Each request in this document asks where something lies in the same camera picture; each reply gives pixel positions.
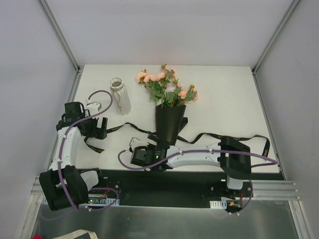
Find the black ribbon gold lettering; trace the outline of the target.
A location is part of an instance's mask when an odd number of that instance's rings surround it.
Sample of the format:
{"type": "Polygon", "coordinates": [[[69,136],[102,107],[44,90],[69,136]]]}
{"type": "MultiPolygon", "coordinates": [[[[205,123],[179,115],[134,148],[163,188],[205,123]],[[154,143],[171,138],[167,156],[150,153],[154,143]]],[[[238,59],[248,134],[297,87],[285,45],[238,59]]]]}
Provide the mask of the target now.
{"type": "MultiPolygon", "coordinates": [[[[116,132],[117,130],[119,130],[120,128],[122,128],[124,125],[129,125],[131,126],[132,128],[134,128],[135,130],[139,131],[139,132],[142,132],[142,133],[147,133],[147,134],[153,134],[153,135],[156,135],[155,132],[150,132],[148,130],[143,130],[143,129],[140,129],[138,128],[136,125],[130,123],[130,122],[126,122],[124,123],[123,125],[120,125],[120,126],[116,126],[116,127],[113,127],[113,128],[109,128],[107,129],[107,133],[112,133],[112,132],[116,132]]],[[[269,150],[270,150],[270,140],[265,137],[265,136],[262,136],[262,135],[259,135],[259,134],[256,134],[252,137],[233,137],[233,136],[228,136],[228,135],[219,135],[219,134],[215,134],[215,133],[209,133],[209,132],[202,132],[200,134],[198,134],[195,139],[193,141],[188,141],[186,140],[185,138],[181,137],[181,136],[178,136],[177,137],[177,140],[180,140],[182,142],[185,142],[185,143],[188,143],[188,144],[195,144],[196,142],[199,141],[199,139],[204,136],[204,135],[207,135],[207,136],[210,136],[212,138],[215,138],[215,139],[219,139],[219,140],[222,140],[222,139],[225,139],[225,138],[231,138],[233,140],[236,140],[236,141],[249,141],[253,138],[263,138],[266,140],[265,142],[265,146],[264,146],[264,149],[263,149],[263,152],[262,152],[262,155],[267,157],[268,154],[269,154],[269,150]]]]}

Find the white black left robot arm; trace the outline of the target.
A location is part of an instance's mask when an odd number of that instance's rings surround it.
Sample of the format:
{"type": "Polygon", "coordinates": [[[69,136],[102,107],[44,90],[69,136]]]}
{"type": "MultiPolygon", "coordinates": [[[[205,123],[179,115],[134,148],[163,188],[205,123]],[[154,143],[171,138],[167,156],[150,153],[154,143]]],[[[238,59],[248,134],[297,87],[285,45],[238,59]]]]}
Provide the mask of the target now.
{"type": "Polygon", "coordinates": [[[78,207],[88,202],[88,192],[102,193],[105,181],[97,168],[78,170],[75,167],[80,141],[89,138],[105,139],[107,136],[107,118],[99,119],[101,103],[88,100],[70,102],[64,105],[65,113],[56,125],[58,145],[48,171],[39,176],[40,185],[52,211],[78,207]]]}

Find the black paper flower wrap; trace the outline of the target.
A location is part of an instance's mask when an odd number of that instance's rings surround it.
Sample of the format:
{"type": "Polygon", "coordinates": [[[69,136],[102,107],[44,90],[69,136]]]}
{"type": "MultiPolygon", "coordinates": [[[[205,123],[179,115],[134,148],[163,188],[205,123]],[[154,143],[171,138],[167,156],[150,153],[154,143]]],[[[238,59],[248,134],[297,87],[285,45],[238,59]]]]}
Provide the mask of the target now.
{"type": "Polygon", "coordinates": [[[186,105],[162,108],[155,107],[156,136],[169,145],[175,145],[178,134],[187,125],[188,118],[184,117],[186,105]]]}

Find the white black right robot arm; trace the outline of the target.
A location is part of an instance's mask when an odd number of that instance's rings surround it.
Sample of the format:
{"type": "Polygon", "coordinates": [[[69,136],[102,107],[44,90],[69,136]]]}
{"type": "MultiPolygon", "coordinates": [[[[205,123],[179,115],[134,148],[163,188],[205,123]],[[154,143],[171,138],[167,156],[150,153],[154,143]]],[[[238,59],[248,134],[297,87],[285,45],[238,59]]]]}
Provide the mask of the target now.
{"type": "MultiPolygon", "coordinates": [[[[135,150],[138,149],[139,146],[150,146],[150,144],[136,137],[132,137],[129,143],[130,149],[135,150]]],[[[217,152],[217,150],[220,149],[221,146],[217,143],[201,147],[170,146],[163,158],[167,159],[162,163],[167,169],[184,166],[214,166],[221,168],[221,158],[220,161],[218,161],[218,158],[221,157],[221,153],[217,152]]],[[[229,176],[228,173],[226,173],[226,175],[226,183],[224,184],[225,193],[234,197],[242,191],[244,180],[248,179],[235,179],[229,176]]]]}

